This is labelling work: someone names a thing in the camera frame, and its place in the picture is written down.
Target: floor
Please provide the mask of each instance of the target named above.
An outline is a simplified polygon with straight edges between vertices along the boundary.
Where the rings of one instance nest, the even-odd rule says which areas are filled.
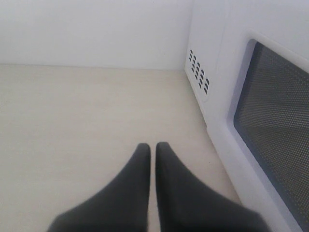
[[[168,141],[239,202],[184,72],[0,65],[0,231],[42,232],[105,186],[136,145]],[[158,232],[154,157],[149,231]]]

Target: ventilation holes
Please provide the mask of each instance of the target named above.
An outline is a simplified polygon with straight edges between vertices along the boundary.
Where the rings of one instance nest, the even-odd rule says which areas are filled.
[[[203,99],[205,100],[209,93],[210,81],[208,77],[205,76],[205,72],[201,68],[201,64],[197,60],[197,57],[196,55],[194,55],[192,50],[190,50],[190,53],[189,53],[189,61],[191,62],[191,70],[196,79],[196,83],[201,89],[201,94],[203,96]]]

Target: white wall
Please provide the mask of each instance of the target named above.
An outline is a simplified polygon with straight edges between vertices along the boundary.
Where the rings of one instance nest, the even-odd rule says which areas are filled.
[[[0,0],[0,63],[183,70],[193,0]]]

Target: mesh screen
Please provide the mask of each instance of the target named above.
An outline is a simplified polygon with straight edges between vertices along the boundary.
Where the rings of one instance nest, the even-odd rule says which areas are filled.
[[[303,231],[309,231],[309,74],[257,43],[234,125]]]

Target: white microwave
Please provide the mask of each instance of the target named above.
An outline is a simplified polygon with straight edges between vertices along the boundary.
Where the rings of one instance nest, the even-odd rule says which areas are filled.
[[[195,0],[185,71],[244,206],[309,231],[309,1]]]

